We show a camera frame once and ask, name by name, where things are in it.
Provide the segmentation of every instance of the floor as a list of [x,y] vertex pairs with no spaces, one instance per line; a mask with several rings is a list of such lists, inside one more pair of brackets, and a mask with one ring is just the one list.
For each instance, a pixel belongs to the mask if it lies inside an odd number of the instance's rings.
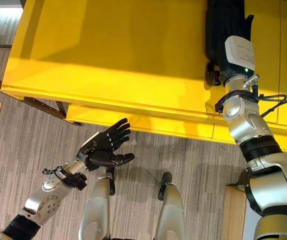
[[[18,17],[0,16],[0,44],[12,44]],[[0,49],[2,79],[8,49]],[[74,159],[81,144],[105,128],[75,126],[0,93],[0,231],[24,206],[43,181],[42,169]],[[116,195],[111,198],[114,238],[152,240],[162,203],[157,200],[165,171],[182,194],[187,239],[218,240],[223,225],[225,185],[237,181],[245,167],[239,148],[158,134],[132,132],[120,148],[136,158],[116,170]],[[73,190],[35,240],[75,240],[91,187],[103,172],[87,175],[88,186]]]

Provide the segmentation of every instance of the white sticker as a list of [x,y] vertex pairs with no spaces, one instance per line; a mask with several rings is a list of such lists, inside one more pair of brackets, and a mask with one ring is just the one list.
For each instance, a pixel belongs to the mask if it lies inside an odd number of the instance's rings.
[[240,36],[230,36],[224,42],[224,46],[229,63],[255,70],[256,60],[251,41]]

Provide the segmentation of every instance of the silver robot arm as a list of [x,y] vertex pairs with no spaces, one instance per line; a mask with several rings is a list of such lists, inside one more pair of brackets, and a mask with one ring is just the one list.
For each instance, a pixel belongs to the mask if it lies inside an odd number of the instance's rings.
[[[262,216],[254,239],[287,239],[287,156],[263,117],[287,103],[285,94],[258,95],[259,75],[251,39],[253,15],[245,17],[243,0],[208,0],[206,69],[209,84],[225,87],[215,105],[247,161],[244,189],[251,208]],[[259,113],[259,101],[277,104]]]
[[73,162],[66,162],[55,170],[44,169],[42,187],[31,195],[18,215],[0,232],[0,240],[30,240],[58,210],[73,188],[82,190],[86,172],[99,167],[113,169],[133,160],[132,153],[117,154],[122,143],[129,140],[130,124],[124,118],[104,132],[97,132],[79,149]]
[[[258,80],[258,75],[231,77],[226,93],[250,91],[250,86],[256,92]],[[234,95],[224,101],[222,114],[247,161],[245,192],[250,206],[262,216],[254,239],[287,239],[287,155],[260,116],[258,103]]]

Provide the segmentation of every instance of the yellow tabletop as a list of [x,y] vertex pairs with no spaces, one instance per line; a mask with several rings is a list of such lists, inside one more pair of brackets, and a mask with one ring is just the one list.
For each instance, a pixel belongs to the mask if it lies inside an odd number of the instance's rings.
[[[205,135],[229,142],[229,134],[217,134],[223,119],[214,111],[224,89],[204,81],[206,9],[206,0],[28,0],[2,91],[203,122],[212,126],[203,126]],[[255,15],[260,93],[287,94],[287,1],[246,0],[246,14]],[[261,102],[260,111],[273,105]],[[265,119],[287,129],[287,104]]]

